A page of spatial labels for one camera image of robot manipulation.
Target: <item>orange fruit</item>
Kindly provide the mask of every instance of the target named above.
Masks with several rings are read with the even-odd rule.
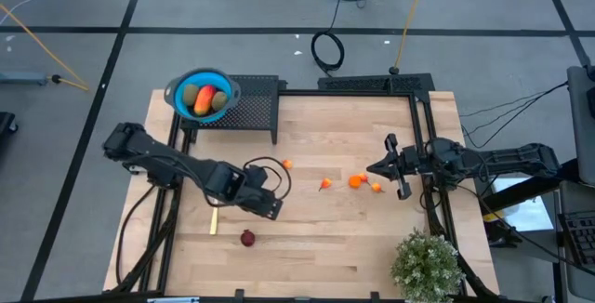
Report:
[[[366,174],[364,174],[364,173],[360,173],[360,174],[358,175],[358,177],[360,177],[360,179],[362,180],[362,182],[366,182],[366,183],[367,183],[367,181],[368,181],[368,176],[367,176]]]
[[[323,188],[330,187],[332,183],[333,183],[333,181],[331,181],[330,178],[323,178],[323,182],[321,182],[320,188],[318,189],[318,191],[320,191]]]
[[[350,177],[350,187],[352,188],[360,188],[360,186],[362,185],[362,178],[360,178],[359,176],[351,176]]]
[[[379,183],[372,183],[372,191],[374,192],[382,192],[382,187],[380,187]]]
[[[292,163],[291,160],[283,160],[283,167],[285,167],[285,169],[291,169],[293,166],[294,163]]]

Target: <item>green plant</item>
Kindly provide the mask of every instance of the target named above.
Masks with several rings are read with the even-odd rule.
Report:
[[[456,264],[455,248],[444,237],[414,230],[397,247],[390,275],[412,302],[450,302],[465,275]]]

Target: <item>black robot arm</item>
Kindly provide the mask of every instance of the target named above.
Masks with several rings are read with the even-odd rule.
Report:
[[[131,170],[147,170],[149,181],[163,188],[175,187],[178,176],[191,178],[212,206],[237,205],[244,211],[272,220],[283,205],[273,191],[262,188],[267,173],[250,165],[240,169],[226,162],[199,160],[172,149],[149,136],[139,124],[119,124],[103,144],[105,155]],[[212,204],[208,197],[218,200]]]
[[[426,143],[424,151],[409,146],[398,153],[396,146],[396,136],[389,134],[385,139],[387,155],[368,166],[367,171],[389,180],[398,179],[402,200],[411,195],[405,175],[432,174],[437,187],[451,191],[465,178],[515,172],[547,178],[560,169],[553,149],[535,143],[517,149],[475,151],[450,139],[434,138]]]

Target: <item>wooden tabletop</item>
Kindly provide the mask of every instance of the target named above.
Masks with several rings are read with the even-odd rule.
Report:
[[[438,136],[463,143],[453,93],[432,92],[430,97]],[[427,139],[421,105],[418,110]],[[167,142],[172,114],[163,101],[163,91],[153,91],[145,121],[147,132]],[[354,190],[347,183],[350,175],[364,172],[384,157],[383,140],[390,132],[397,135],[399,147],[415,144],[407,99],[281,96],[276,146],[271,144],[269,131],[200,130],[190,155],[240,167],[263,155],[289,159],[294,164],[290,170],[293,188],[276,221],[237,207],[222,208],[218,234],[212,236],[212,208],[187,179],[166,293],[233,296],[235,289],[243,288],[246,296],[365,298],[378,291],[382,298],[403,297],[389,272],[396,257],[394,247],[413,228],[427,228],[418,202],[420,177],[407,177],[413,195],[405,201],[398,200],[396,183],[381,177],[371,175],[370,181],[380,183],[383,193],[373,193],[368,186]],[[332,179],[333,185],[318,191],[323,178]],[[271,177],[267,183],[274,187],[277,181]],[[464,183],[473,189],[472,181]],[[146,177],[131,178],[122,218],[148,188]],[[126,228],[123,276],[146,247],[155,195],[139,206]],[[450,201],[460,252],[485,285],[497,293],[476,198],[461,189],[450,192]],[[250,248],[240,244],[246,229],[257,236]],[[116,245],[105,289],[115,286],[115,250]],[[154,270],[160,260],[158,253]],[[153,271],[150,287],[155,287],[156,275]]]

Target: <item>blue colander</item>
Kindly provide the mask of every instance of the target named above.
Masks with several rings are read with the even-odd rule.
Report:
[[[198,116],[194,112],[189,111],[188,107],[182,102],[184,88],[187,85],[195,85],[199,88],[212,85],[224,92],[228,97],[228,101],[220,111],[206,116]],[[240,86],[235,81],[230,79],[226,73],[210,68],[192,70],[172,80],[165,88],[164,93],[165,102],[172,106],[178,114],[186,119],[202,123],[215,122],[223,117],[228,109],[237,105],[241,96]]]

